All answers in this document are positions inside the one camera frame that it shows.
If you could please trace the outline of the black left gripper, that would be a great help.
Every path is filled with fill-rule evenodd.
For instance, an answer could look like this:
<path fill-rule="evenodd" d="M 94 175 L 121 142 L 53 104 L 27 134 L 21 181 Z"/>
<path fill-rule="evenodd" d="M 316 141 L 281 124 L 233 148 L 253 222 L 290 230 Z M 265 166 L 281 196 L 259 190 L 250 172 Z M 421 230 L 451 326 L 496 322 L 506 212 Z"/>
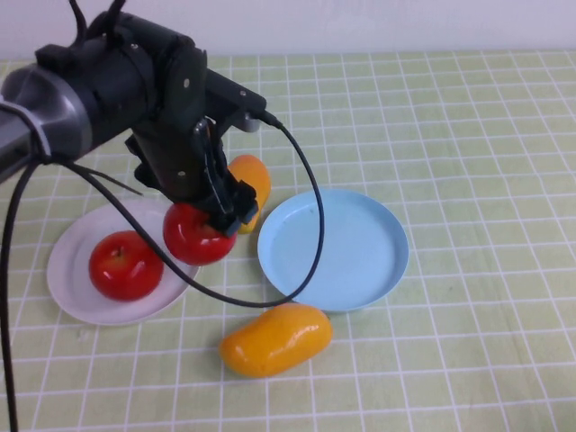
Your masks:
<path fill-rule="evenodd" d="M 130 52 L 135 89 L 125 117 L 144 170 L 166 197 L 214 210 L 211 226 L 234 235 L 239 221 L 257 214 L 257 191 L 240 180 L 235 192 L 223 180 L 226 168 L 206 120 L 206 52 L 191 42 L 137 42 Z"/>

